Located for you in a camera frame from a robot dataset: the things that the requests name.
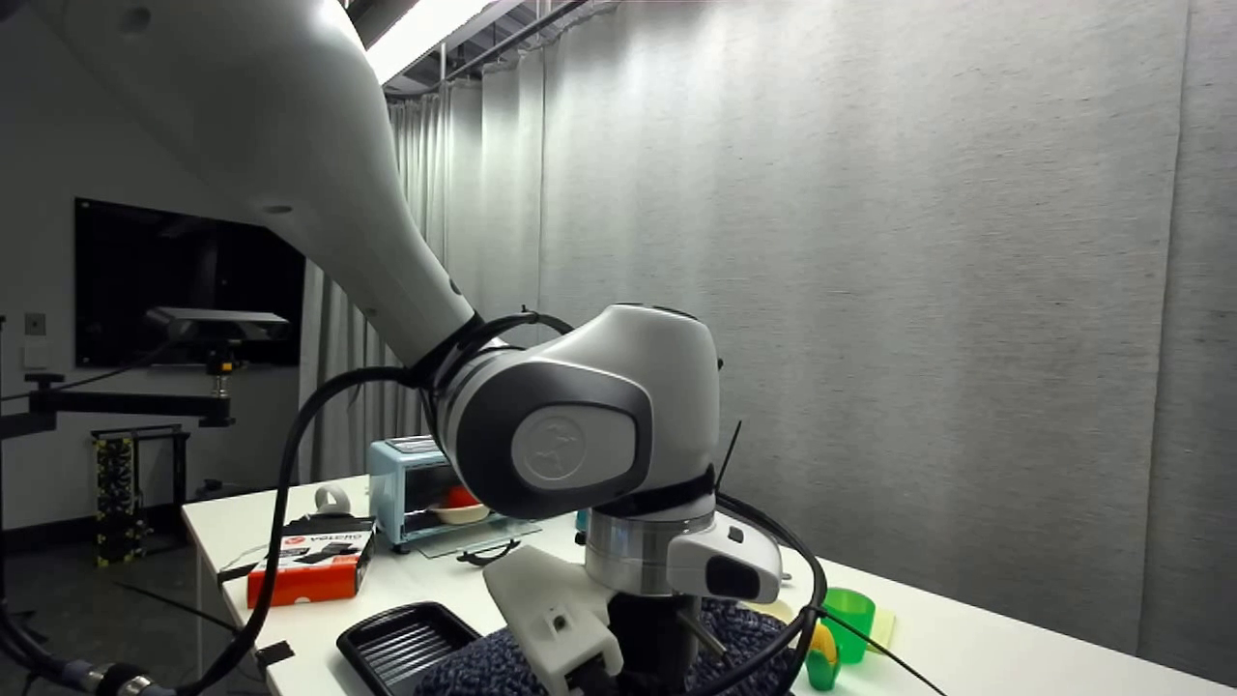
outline wall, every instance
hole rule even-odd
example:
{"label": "wall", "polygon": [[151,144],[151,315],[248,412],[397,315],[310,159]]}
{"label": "wall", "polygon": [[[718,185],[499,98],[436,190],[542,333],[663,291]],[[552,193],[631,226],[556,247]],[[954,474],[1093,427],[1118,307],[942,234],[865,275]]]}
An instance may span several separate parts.
{"label": "wall", "polygon": [[1183,51],[1164,0],[627,0],[396,119],[484,307],[716,328],[728,488],[1138,650]]}
{"label": "wall", "polygon": [[[26,12],[0,24],[0,315],[13,318],[0,339],[0,390],[21,382],[21,318],[49,318],[48,365],[73,368],[73,196],[110,196],[156,209],[229,218],[201,196],[194,180],[162,155],[101,95]],[[136,373],[110,390],[201,394],[207,377]],[[236,427],[189,436],[189,493],[201,480],[253,488],[270,480],[280,436],[299,400],[294,373],[262,373],[232,382]],[[4,445],[4,517],[38,526],[95,516],[89,428],[149,427],[168,417],[66,417],[58,435]],[[151,449],[151,503],[172,499],[168,453]]]}
{"label": "wall", "polygon": [[1237,3],[1190,12],[1146,650],[1237,686]]}

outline desk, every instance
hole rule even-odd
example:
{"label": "desk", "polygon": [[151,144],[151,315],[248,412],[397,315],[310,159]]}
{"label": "desk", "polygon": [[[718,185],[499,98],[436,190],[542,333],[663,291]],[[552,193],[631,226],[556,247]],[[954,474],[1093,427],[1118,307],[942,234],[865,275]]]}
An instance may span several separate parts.
{"label": "desk", "polygon": [[[368,516],[368,480],[337,480],[343,488],[355,516]],[[189,503],[186,521],[201,544],[207,565],[229,570],[244,559],[258,559],[270,526],[270,493],[236,495],[214,503]],[[294,488],[290,517],[315,511],[315,488]],[[571,541],[571,517],[538,521],[527,533],[527,544],[546,555],[561,555],[567,561],[585,561],[585,551]],[[786,604],[805,604],[810,570],[788,561],[798,577],[786,587]],[[909,583],[892,583],[834,561],[825,561],[825,573],[834,587],[859,587],[878,601],[883,610],[896,614],[892,650],[929,673],[950,696],[1237,696],[1237,690],[1223,690],[1131,655],[1114,655],[1066,635],[1051,635],[1004,614],[991,614]],[[223,601],[232,618],[248,614],[244,582],[223,583]],[[365,682],[337,650],[337,635],[352,624],[381,614],[397,604],[436,601],[450,604],[464,624],[480,635],[502,629],[502,614],[493,604],[480,570],[467,570],[453,559],[391,559],[374,541],[374,559],[368,565],[365,587],[347,604],[303,604],[276,606],[258,646],[290,644],[294,658],[267,669],[270,686],[288,696],[341,696],[368,693]],[[844,669],[834,696],[931,696],[913,678],[906,678],[884,658],[865,658],[853,669]]]}

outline floor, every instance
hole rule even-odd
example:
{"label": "floor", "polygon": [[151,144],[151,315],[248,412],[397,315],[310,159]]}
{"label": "floor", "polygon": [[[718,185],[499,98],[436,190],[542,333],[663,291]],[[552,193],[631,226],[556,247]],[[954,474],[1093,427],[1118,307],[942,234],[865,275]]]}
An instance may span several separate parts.
{"label": "floor", "polygon": [[[174,538],[151,538],[149,551],[149,559],[120,570],[98,570],[89,541],[7,559],[7,601],[15,610],[30,610],[26,627],[62,658],[136,660],[162,686],[186,686],[229,646],[229,635],[120,583],[223,614],[214,583],[199,582],[199,561]],[[0,655],[0,693],[21,696],[25,690],[26,673]],[[66,690],[37,682],[30,693],[53,696]],[[257,664],[236,669],[214,693],[267,696]]]}

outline green object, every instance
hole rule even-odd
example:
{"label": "green object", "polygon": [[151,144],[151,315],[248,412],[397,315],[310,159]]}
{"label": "green object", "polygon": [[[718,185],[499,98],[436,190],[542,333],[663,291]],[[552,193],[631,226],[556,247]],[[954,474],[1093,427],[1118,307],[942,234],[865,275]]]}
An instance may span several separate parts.
{"label": "green object", "polygon": [[841,664],[833,664],[833,660],[821,658],[821,655],[810,655],[810,686],[811,686],[817,693],[833,693],[834,682],[841,682]]}
{"label": "green object", "polygon": [[841,660],[859,664],[865,658],[865,639],[874,635],[878,604],[861,592],[833,587],[825,610],[825,627],[833,627],[841,644]]}

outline red object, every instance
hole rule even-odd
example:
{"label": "red object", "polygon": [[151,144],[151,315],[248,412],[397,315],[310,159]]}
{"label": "red object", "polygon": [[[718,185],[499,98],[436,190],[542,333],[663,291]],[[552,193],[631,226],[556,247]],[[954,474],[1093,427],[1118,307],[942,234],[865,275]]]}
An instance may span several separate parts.
{"label": "red object", "polygon": [[475,507],[475,503],[480,499],[462,483],[441,495],[441,507]]}
{"label": "red object", "polygon": [[[267,565],[257,565],[248,573],[248,592],[244,592],[248,606],[258,604],[262,577],[267,577]],[[355,555],[324,559],[317,565],[303,565],[303,561],[283,559],[270,604],[280,606],[280,604],[347,601],[347,597],[355,597],[355,587],[359,587],[359,559]]]}

